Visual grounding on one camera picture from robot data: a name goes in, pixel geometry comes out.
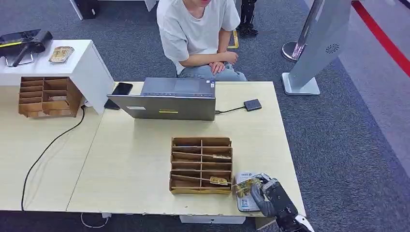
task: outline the metal pole base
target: metal pole base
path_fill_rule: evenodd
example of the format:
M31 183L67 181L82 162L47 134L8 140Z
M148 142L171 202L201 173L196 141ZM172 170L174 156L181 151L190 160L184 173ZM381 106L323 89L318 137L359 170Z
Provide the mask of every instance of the metal pole base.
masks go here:
M292 89L291 83L289 82L289 73L282 73L282 82L285 86L285 93L287 95L313 95L317 96L320 94L318 84L316 79L313 77L305 86L300 89Z
M282 56L285 57L288 61L297 62L298 59L292 58L293 51L296 47L297 42L288 42L285 43L282 47Z

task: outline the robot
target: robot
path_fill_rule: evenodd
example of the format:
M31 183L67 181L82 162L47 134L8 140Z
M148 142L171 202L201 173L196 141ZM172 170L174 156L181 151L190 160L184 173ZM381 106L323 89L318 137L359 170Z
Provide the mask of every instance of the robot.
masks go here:
M242 0L241 5L241 23L238 26L239 35L257 35L258 31L253 29L253 17L255 10L255 3L257 0Z
M276 217L282 232L314 232L308 220L300 215L282 185L266 174L255 176L261 187L252 185L250 194L265 217Z

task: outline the wooden desk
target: wooden desk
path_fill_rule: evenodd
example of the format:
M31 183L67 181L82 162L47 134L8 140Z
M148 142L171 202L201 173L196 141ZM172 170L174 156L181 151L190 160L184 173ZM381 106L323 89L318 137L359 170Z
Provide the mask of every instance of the wooden desk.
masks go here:
M0 86L0 210L20 210L30 166L76 118L32 119L18 114L19 87ZM102 115L86 109L82 124L58 139L31 171L24 206L30 211L65 211Z
M132 84L132 94L139 94L142 83ZM234 173L276 177L305 215L272 82L217 83L216 95L218 110L255 98L262 109L218 115L213 122L134 119L122 110L106 110L67 211L261 217L239 212L232 194L173 195L168 190L171 137L227 136L234 148Z

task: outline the cardboard box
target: cardboard box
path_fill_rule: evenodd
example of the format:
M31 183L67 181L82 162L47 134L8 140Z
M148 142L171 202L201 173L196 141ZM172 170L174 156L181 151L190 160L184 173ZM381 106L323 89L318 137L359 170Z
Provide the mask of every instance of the cardboard box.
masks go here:
M169 190L173 194L230 194L232 163L232 142L227 137L172 138ZM227 183L211 183L214 177Z
M22 77L18 113L76 117L83 95L68 77Z

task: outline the smartphone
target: smartphone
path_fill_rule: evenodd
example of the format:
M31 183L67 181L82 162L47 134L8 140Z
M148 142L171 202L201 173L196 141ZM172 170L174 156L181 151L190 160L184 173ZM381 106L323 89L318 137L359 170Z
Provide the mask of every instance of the smartphone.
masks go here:
M113 91L113 95L128 95L131 92L132 84L118 83L117 87ZM119 110L119 106L115 104L112 100L108 99L104 105L105 109Z

